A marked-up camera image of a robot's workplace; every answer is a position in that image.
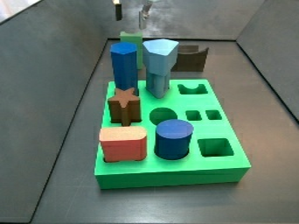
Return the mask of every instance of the toy block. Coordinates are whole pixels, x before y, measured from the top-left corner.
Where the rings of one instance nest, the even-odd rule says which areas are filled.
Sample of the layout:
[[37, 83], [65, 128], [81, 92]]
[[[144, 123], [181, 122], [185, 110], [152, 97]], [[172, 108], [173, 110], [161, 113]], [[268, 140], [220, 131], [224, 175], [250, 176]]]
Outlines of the toy block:
[[146, 133], [142, 127], [102, 128], [98, 142], [106, 163], [145, 159]]
[[[94, 176], [100, 188], [238, 182], [250, 165], [209, 82], [204, 79], [170, 80], [162, 99], [156, 99], [145, 90], [144, 80], [137, 85], [142, 121], [129, 127], [141, 126], [146, 130], [146, 157], [138, 162], [105, 163], [98, 145]], [[106, 87], [106, 99], [114, 95], [114, 88], [112, 81]], [[117, 126], [109, 122], [108, 114], [106, 102], [101, 128]], [[156, 125], [170, 119], [188, 121], [193, 127], [188, 154], [174, 160], [154, 154]]]
[[126, 42], [116, 43], [110, 46], [109, 52], [116, 88], [121, 90], [134, 88], [134, 95], [138, 95], [136, 45]]
[[209, 48], [198, 51], [197, 45], [178, 45], [173, 72], [202, 72]]
[[106, 99], [110, 122], [121, 123], [121, 126], [141, 122], [140, 98], [133, 92], [132, 87], [125, 91], [116, 88], [116, 95]]
[[142, 69], [142, 33], [120, 32], [120, 41], [136, 44], [136, 68]]
[[176, 62], [178, 42], [156, 39], [144, 42], [145, 89], [162, 98], [169, 88], [170, 69]]
[[189, 153], [192, 131], [192, 125], [182, 120], [160, 122], [154, 131], [154, 155], [169, 160], [184, 158]]

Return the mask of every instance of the green shape sorter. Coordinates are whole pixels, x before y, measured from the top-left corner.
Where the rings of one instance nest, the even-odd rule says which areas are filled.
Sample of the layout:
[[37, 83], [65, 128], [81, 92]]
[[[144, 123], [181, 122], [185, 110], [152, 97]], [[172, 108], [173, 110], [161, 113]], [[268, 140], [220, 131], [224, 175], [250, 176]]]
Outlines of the green shape sorter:
[[[145, 90], [144, 80], [137, 86], [142, 121], [130, 125], [146, 129], [146, 157], [142, 161], [105, 163], [98, 145], [94, 176], [100, 188], [238, 182], [250, 165], [208, 81], [169, 80], [162, 99]], [[113, 95], [110, 81], [106, 99]], [[154, 155], [154, 123], [176, 118], [174, 113], [193, 126], [189, 153], [178, 160], [164, 160]], [[109, 122], [106, 101], [101, 127], [120, 125]]]

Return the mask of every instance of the small square hole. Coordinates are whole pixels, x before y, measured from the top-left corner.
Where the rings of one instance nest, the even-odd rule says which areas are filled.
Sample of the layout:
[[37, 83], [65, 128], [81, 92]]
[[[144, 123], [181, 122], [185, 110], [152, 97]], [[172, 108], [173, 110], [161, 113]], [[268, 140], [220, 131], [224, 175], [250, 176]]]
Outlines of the small square hole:
[[206, 157], [233, 156], [229, 141], [226, 138], [198, 139], [200, 154]]
[[221, 120], [220, 112], [217, 110], [205, 110], [209, 120]]
[[200, 121], [201, 120], [201, 114], [197, 110], [186, 110], [185, 111], [186, 119], [188, 121]]

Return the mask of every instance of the hexagonal prism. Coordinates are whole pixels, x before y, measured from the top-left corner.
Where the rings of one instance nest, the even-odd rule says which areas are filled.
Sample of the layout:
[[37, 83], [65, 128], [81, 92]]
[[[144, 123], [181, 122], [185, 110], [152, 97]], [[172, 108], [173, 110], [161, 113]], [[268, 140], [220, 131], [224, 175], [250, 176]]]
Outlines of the hexagonal prism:
[[116, 43], [109, 48], [116, 88], [137, 91], [137, 69], [136, 69], [136, 45], [126, 42]]

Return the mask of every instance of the gray wall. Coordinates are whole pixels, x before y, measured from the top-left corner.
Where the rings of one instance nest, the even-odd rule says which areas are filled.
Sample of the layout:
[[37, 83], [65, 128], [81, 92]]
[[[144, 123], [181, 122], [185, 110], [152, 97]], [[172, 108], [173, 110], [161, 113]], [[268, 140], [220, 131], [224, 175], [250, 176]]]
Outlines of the gray wall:
[[0, 26], [0, 221], [32, 218], [106, 42], [98, 8], [46, 0]]
[[[138, 30], [141, 0], [122, 0], [121, 21], [114, 20], [110, 0], [98, 0], [98, 14], [110, 38]], [[161, 0], [149, 11], [145, 38], [236, 40], [264, 0]]]
[[266, 0], [237, 43], [299, 120], [299, 1]]

